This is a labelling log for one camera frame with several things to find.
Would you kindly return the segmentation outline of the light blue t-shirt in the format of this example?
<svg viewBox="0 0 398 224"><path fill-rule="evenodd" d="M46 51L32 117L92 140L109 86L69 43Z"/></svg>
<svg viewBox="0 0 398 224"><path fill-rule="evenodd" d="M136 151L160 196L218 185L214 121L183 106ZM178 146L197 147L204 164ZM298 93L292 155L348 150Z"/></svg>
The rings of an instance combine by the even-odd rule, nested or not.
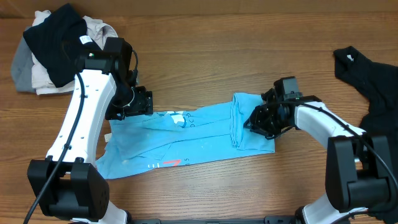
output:
<svg viewBox="0 0 398 224"><path fill-rule="evenodd" d="M111 137L96 162L98 171L105 179L117 179L157 168L273 153L273 140L243 126L261 104L259 95L235 93L230 102L195 111L111 120Z"/></svg>

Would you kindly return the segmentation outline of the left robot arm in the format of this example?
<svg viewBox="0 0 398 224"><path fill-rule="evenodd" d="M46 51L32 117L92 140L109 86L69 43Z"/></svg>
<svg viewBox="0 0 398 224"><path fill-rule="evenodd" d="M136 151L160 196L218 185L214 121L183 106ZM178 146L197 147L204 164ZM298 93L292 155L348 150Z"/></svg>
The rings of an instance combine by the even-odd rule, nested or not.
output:
<svg viewBox="0 0 398 224"><path fill-rule="evenodd" d="M40 208L72 223L132 223L131 214L109 199L109 184L96 168L104 120L153 113L152 92L138 86L135 50L120 37L104 49L84 50L73 64L75 86L60 132L45 159L32 160L27 177L35 194L24 222Z"/></svg>

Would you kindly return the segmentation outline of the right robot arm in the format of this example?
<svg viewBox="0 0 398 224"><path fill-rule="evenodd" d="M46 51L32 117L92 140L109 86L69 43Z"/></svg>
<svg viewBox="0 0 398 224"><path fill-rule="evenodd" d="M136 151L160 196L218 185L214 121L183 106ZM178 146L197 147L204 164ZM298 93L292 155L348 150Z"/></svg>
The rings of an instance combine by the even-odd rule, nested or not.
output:
<svg viewBox="0 0 398 224"><path fill-rule="evenodd" d="M325 194L294 215L266 216L265 223L349 223L397 207L397 179L385 136L372 135L332 113L316 96L303 96L295 77L274 82L261 95L244 127L275 139L295 128L326 149Z"/></svg>

